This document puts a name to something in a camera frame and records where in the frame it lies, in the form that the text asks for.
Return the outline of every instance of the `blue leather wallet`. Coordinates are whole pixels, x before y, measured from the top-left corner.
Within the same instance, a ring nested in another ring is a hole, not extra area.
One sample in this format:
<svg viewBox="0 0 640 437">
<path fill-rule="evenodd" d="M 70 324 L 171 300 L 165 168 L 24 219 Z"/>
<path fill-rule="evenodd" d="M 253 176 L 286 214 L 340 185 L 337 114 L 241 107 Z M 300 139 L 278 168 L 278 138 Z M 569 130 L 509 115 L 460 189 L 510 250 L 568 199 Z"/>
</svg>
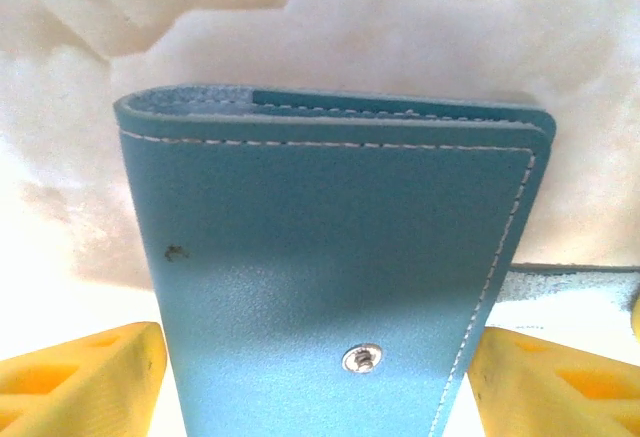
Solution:
<svg viewBox="0 0 640 437">
<path fill-rule="evenodd" d="M 189 436 L 440 435 L 552 118 L 208 85 L 115 109 Z"/>
</svg>

